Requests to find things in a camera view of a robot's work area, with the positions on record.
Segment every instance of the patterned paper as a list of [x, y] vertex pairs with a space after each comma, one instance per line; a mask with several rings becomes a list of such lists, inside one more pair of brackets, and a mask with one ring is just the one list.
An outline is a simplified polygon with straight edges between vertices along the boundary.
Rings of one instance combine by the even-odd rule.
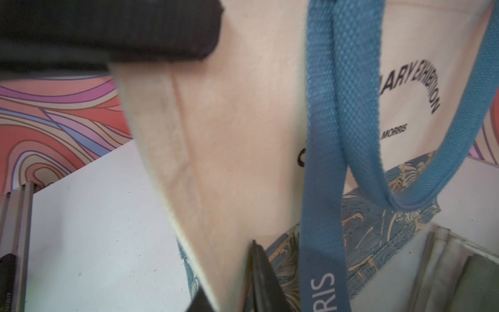
[[[426, 169], [434, 153], [403, 163], [387, 172], [394, 192], [401, 192]], [[392, 212], [372, 203], [360, 189], [343, 195], [341, 207], [343, 239], [348, 271], [348, 293], [354, 298], [376, 273], [402, 249], [435, 214], [440, 211], [437, 201], [411, 213]], [[298, 249], [300, 225], [293, 226], [279, 237], [266, 253], [287, 302], [294, 312], [300, 311], [298, 293]], [[200, 286], [192, 270], [191, 260], [179, 245], [193, 298]], [[252, 293], [248, 295], [245, 312], [253, 311]]]
[[1, 194], [45, 187], [131, 138], [110, 77], [0, 82]]
[[493, 165], [499, 162], [499, 91], [470, 150], [470, 156]]

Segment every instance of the blue floral pattern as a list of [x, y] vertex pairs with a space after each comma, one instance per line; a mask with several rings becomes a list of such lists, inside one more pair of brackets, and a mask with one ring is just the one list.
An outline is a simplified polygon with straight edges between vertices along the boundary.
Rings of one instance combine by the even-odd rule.
[[[426, 169], [432, 156], [433, 152], [389, 170], [387, 179], [392, 190], [400, 192], [407, 188]], [[343, 195], [341, 213], [350, 298], [354, 298], [378, 270], [439, 211], [436, 200], [419, 211], [398, 213], [372, 203], [358, 188]], [[296, 224], [266, 250], [284, 295], [295, 312], [300, 311], [297, 267], [299, 235], [300, 225]], [[194, 297], [199, 280], [181, 247], [180, 250], [185, 261], [191, 297]], [[245, 312], [252, 310], [252, 300], [247, 300]]]

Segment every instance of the white surface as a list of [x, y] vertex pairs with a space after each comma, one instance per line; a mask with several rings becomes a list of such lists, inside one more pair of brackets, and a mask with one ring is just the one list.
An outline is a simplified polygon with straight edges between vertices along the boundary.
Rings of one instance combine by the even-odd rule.
[[[499, 254], [499, 168], [466, 159], [438, 196], [433, 222]], [[406, 312], [429, 227], [396, 254], [352, 300], [353, 312]]]
[[26, 312], [183, 312], [166, 213], [132, 141], [36, 193]]
[[[433, 221], [499, 254], [497, 185], [499, 168], [466, 159]], [[367, 284], [354, 312], [407, 311], [427, 232]], [[186, 309], [175, 235], [133, 141], [35, 194], [26, 299], [26, 312]]]

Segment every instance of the blue strap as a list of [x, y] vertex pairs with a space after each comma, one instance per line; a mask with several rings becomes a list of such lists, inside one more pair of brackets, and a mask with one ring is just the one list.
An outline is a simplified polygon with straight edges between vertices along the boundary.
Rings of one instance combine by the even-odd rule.
[[382, 0], [311, 0], [307, 26], [308, 135], [298, 258], [302, 312], [350, 311], [341, 200], [347, 164], [387, 209], [426, 207], [469, 151], [499, 86], [495, 5], [461, 103], [423, 175], [393, 194], [379, 144]]

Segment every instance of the pink wavy pattern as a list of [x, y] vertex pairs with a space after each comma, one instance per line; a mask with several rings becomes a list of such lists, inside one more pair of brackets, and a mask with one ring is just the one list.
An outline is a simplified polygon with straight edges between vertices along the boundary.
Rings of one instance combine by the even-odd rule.
[[132, 139], [114, 81], [0, 82], [0, 192], [45, 187]]

